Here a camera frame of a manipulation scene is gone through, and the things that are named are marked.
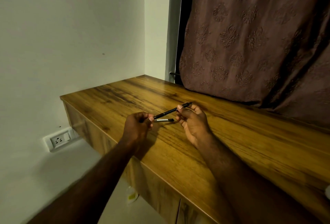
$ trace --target person's right arm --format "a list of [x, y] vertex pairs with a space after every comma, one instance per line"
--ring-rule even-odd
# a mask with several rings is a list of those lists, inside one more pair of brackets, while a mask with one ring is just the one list
[[256, 173], [210, 130], [205, 113], [178, 105], [177, 120], [200, 151], [242, 223], [320, 223], [301, 204]]

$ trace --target person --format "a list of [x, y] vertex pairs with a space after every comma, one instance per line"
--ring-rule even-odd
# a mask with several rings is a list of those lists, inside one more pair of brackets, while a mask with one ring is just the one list
[[[127, 163], [146, 139], [153, 117], [144, 112], [129, 115], [118, 144], [28, 223], [97, 223]], [[203, 156], [238, 223], [320, 223], [222, 143], [198, 106], [186, 109], [178, 105], [177, 120]]]

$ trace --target power outlet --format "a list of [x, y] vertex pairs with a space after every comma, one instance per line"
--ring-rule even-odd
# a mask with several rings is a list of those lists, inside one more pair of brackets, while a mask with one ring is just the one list
[[53, 151], [67, 143], [76, 140], [79, 137], [76, 131], [74, 131], [71, 127], [58, 131], [56, 133], [50, 134], [43, 138], [46, 143], [49, 151]]

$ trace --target black pen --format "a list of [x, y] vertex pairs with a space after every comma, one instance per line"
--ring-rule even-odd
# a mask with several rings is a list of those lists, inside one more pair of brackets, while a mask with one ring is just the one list
[[[192, 102], [189, 102], [189, 103], [184, 103], [183, 105], [182, 105], [182, 107], [188, 107], [189, 105], [191, 105], [192, 104]], [[170, 113], [172, 113], [172, 112], [174, 112], [174, 111], [176, 111], [177, 110], [177, 108], [174, 108], [174, 109], [171, 109], [171, 110], [169, 110], [169, 111], [166, 111], [166, 112], [164, 112], [164, 113], [161, 113], [161, 114], [158, 114], [158, 115], [156, 115], [155, 117], [154, 117], [154, 119], [158, 119], [158, 118], [161, 118], [161, 117], [163, 117], [163, 116], [166, 116], [167, 114], [170, 114]]]

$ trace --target desk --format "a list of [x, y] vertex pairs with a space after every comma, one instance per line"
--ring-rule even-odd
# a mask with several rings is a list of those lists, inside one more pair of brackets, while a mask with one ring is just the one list
[[[330, 184], [330, 135], [321, 129], [146, 75], [61, 100], [70, 125], [102, 155], [121, 138], [127, 115], [159, 114], [196, 101], [228, 147], [330, 223], [330, 201], [323, 193]], [[155, 124], [123, 176], [168, 223], [231, 223], [225, 197], [177, 123]]]

